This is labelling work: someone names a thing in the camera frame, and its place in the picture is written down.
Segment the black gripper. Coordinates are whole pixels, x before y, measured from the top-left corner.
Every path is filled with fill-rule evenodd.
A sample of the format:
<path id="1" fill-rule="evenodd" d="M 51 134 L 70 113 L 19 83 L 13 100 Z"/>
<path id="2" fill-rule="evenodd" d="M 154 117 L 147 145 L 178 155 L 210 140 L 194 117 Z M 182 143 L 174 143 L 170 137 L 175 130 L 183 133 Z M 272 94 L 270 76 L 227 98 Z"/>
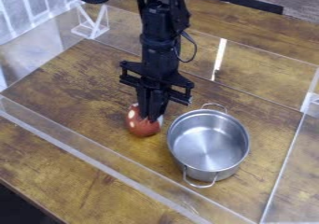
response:
<path id="1" fill-rule="evenodd" d="M 179 73 L 179 36 L 159 41 L 142 35 L 141 44 L 141 62 L 121 62 L 121 83 L 137 89 L 141 117 L 155 122 L 170 101 L 191 104 L 195 83 Z"/>

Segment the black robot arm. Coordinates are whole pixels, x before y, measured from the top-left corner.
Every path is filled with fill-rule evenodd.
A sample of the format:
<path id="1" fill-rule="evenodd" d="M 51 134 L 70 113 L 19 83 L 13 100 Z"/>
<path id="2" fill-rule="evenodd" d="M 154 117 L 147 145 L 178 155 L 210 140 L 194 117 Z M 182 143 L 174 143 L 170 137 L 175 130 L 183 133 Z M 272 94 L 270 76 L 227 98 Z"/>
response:
<path id="1" fill-rule="evenodd" d="M 179 73 L 181 38 L 191 14 L 185 0 L 138 0 L 142 20 L 142 62 L 122 61 L 121 82 L 137 89 L 141 117 L 155 122 L 169 101 L 191 103 L 195 83 Z"/>

